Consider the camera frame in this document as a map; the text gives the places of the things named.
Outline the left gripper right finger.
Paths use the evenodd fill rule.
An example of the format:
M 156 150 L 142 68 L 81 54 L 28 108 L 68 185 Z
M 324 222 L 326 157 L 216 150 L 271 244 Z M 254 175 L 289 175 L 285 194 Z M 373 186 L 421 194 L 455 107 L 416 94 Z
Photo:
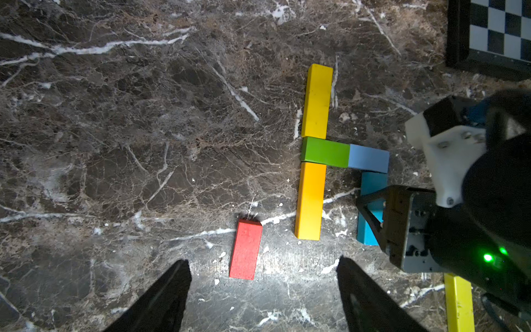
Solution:
M 337 280 L 349 331 L 426 330 L 348 257 L 340 257 Z

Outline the light blue short block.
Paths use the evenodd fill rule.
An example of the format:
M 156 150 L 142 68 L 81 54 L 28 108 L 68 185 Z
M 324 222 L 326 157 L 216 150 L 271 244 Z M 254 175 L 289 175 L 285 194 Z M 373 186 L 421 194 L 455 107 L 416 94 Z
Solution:
M 388 151 L 350 144 L 348 168 L 387 174 L 389 159 Z

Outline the red short block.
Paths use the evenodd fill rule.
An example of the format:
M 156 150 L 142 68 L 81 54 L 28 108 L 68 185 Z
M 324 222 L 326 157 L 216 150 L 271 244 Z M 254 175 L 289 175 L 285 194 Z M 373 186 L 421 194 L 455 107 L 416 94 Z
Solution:
M 254 279 L 262 233 L 263 226 L 260 222 L 239 220 L 230 262 L 230 278 Z

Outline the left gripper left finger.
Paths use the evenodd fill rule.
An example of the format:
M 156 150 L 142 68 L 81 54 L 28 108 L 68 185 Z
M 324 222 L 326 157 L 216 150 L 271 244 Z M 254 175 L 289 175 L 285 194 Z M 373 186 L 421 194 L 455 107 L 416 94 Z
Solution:
M 105 332 L 179 331 L 191 281 L 189 261 L 176 261 Z

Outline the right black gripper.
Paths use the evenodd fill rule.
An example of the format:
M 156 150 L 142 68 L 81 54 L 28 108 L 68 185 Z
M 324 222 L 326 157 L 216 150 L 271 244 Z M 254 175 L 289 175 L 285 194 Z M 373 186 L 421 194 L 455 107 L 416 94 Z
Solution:
M 385 203 L 383 222 L 369 209 L 376 201 Z M 391 185 L 361 195 L 355 205 L 379 245 L 386 245 L 390 262 L 405 273 L 442 273 L 429 249 L 429 222 L 438 210 L 432 190 Z

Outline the green short block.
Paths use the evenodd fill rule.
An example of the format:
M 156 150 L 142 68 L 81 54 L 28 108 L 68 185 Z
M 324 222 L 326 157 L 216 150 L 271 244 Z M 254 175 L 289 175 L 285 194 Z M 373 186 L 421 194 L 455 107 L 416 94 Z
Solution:
M 318 163 L 332 167 L 348 167 L 350 145 L 321 138 L 303 138 L 301 162 Z

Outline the yellow-orange long block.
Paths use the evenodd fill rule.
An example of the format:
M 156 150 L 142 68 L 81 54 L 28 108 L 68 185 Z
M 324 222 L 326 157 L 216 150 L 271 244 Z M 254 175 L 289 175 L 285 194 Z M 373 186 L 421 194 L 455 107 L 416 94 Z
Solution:
M 320 240 L 325 181 L 325 165 L 301 163 L 295 220 L 295 236 L 299 240 Z

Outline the yellow long block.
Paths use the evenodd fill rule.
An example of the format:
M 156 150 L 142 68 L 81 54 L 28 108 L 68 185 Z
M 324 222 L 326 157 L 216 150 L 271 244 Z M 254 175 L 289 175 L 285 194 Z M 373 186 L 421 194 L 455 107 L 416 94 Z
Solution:
M 332 83 L 332 68 L 320 64 L 311 65 L 306 84 L 302 137 L 326 138 Z
M 448 332 L 474 332 L 471 283 L 450 273 L 444 281 Z

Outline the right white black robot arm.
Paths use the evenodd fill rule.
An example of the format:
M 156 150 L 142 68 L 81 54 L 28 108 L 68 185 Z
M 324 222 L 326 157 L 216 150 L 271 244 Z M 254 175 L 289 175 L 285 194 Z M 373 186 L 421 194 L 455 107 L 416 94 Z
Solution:
M 390 185 L 356 206 L 391 263 L 452 273 L 530 318 L 530 92 L 448 96 L 406 122 L 431 189 Z

